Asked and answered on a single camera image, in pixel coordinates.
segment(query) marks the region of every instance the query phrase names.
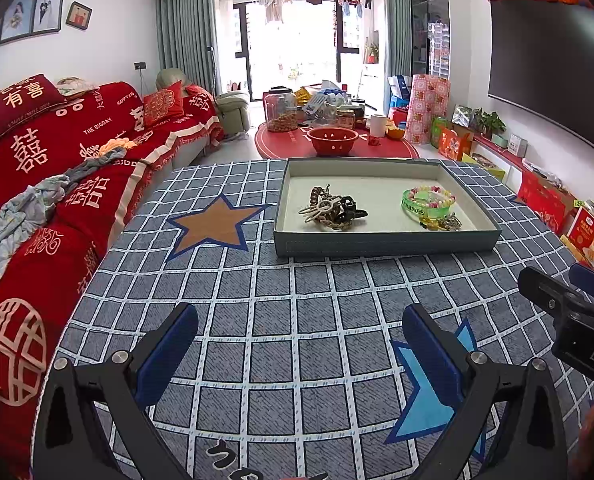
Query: orange cloth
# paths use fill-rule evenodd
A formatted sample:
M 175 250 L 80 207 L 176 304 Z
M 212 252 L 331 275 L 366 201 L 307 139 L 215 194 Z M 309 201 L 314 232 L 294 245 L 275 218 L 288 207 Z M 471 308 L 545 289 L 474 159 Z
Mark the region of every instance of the orange cloth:
M 130 150 L 137 146 L 132 140 L 128 140 L 127 137 L 123 139 L 110 139 L 104 146 L 100 147 L 100 154 L 98 156 L 106 155 L 110 150 L 114 150 L 115 148 L 126 148 Z

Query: screw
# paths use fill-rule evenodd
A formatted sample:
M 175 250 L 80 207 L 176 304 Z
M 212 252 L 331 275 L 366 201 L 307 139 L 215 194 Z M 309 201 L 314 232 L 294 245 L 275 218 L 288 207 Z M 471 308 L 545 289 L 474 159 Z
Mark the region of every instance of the screw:
M 53 364 L 53 368 L 55 368 L 55 370 L 64 370 L 64 368 L 66 368 L 67 364 L 68 364 L 68 359 L 66 359 L 64 357 L 59 357 L 58 359 L 55 360 L 55 363 Z
M 484 352 L 472 352 L 470 358 L 472 359 L 472 362 L 478 365 L 482 365 L 488 361 L 488 356 L 484 354 Z
M 540 359 L 537 357 L 536 359 L 532 360 L 532 366 L 536 370 L 539 370 L 540 372 L 542 372 L 546 369 L 546 362 L 543 359 Z
M 128 361 L 128 352 L 126 350 L 118 350 L 111 358 L 114 363 L 120 365 Z

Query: brown star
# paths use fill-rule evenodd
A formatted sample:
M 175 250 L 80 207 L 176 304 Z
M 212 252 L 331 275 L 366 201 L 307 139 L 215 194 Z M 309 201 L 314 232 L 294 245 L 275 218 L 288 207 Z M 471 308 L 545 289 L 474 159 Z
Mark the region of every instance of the brown star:
M 219 195 L 203 211 L 167 219 L 182 230 L 168 260 L 206 242 L 248 251 L 241 224 L 268 206 L 234 206 Z

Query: red tablecloth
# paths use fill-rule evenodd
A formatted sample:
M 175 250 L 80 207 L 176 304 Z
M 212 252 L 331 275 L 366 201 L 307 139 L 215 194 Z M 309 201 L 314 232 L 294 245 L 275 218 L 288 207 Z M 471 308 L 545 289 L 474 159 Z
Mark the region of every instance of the red tablecloth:
M 269 132 L 266 123 L 261 124 L 255 134 L 255 145 L 264 158 L 289 158 L 291 156 L 317 156 L 315 148 L 306 133 L 310 128 L 297 128 L 291 132 Z M 359 138 L 355 141 L 349 156 L 376 156 L 385 158 L 419 158 L 414 146 L 404 139 L 389 137 L 379 139 L 378 146 L 368 145 L 368 131 L 356 129 Z

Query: black screen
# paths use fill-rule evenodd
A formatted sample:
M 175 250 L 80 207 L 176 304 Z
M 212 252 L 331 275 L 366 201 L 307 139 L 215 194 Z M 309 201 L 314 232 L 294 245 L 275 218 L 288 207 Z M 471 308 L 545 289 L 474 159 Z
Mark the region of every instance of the black screen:
M 533 0 L 491 2 L 488 94 L 594 146 L 594 10 Z

